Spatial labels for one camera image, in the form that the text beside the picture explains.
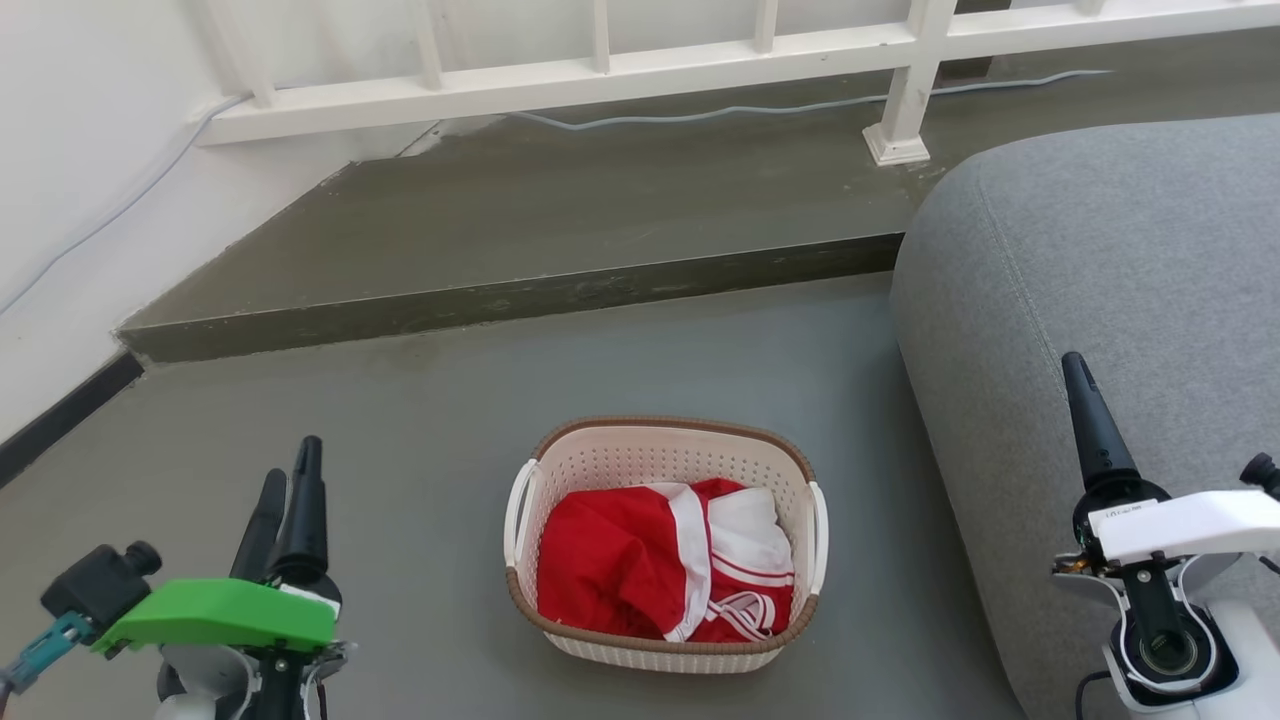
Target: sofa cushion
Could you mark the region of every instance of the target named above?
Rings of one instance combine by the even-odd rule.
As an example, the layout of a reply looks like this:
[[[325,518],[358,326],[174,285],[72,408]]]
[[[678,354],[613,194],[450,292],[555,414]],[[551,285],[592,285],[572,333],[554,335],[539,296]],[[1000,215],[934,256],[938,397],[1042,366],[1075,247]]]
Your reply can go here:
[[[1009,679],[1030,717],[1070,717],[1116,618],[1048,582],[1083,491],[1060,357],[1084,354],[1174,496],[1243,487],[1254,454],[1280,455],[1280,115],[977,155],[911,224],[892,305]],[[1207,592],[1280,632],[1280,578],[1257,561]],[[1114,696],[1091,691],[1093,716],[1123,716]]]

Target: green mount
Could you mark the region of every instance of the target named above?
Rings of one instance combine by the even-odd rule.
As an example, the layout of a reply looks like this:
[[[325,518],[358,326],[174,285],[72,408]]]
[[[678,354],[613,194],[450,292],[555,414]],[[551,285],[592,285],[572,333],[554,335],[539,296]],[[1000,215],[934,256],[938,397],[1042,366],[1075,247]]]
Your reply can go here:
[[[122,641],[148,644],[229,644],[311,652],[333,642],[332,607],[233,578],[169,580],[111,625],[91,648]]]

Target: white railing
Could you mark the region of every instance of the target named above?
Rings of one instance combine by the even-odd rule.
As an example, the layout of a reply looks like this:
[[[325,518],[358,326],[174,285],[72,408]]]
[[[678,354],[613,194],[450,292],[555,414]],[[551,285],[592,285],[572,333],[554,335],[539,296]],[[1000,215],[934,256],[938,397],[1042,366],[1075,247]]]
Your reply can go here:
[[[591,0],[593,55],[444,72],[429,0],[410,4],[421,74],[276,88],[225,0],[214,31],[253,101],[216,117],[202,145],[893,69],[879,123],[863,131],[881,165],[928,159],[920,123],[942,60],[1280,24],[1280,0],[1076,0],[955,14],[956,0],[911,0],[906,22],[777,35],[778,0],[755,0],[755,37],[609,51],[608,0]]]

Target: laundry basket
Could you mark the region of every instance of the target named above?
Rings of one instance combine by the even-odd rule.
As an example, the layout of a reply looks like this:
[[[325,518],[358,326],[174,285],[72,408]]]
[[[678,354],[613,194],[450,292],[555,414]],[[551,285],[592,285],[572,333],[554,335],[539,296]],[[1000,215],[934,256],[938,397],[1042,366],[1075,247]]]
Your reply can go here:
[[[538,614],[541,532],[566,495],[709,478],[773,491],[796,573],[786,632],[762,642],[675,643],[570,628]],[[503,552],[507,588],[516,607],[570,655],[666,673],[748,673],[763,667],[799,637],[818,607],[827,570],[827,505],[804,455],[773,433],[678,418],[590,418],[548,436],[516,475],[507,501]]]

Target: red and white garment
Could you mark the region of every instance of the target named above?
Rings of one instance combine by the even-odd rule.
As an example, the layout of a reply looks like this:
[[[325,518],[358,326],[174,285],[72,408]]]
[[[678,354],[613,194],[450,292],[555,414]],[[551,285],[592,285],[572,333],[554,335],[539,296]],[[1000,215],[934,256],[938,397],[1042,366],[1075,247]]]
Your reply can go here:
[[[543,528],[538,611],[671,642],[786,629],[795,571],[773,495],[724,479],[570,493]]]

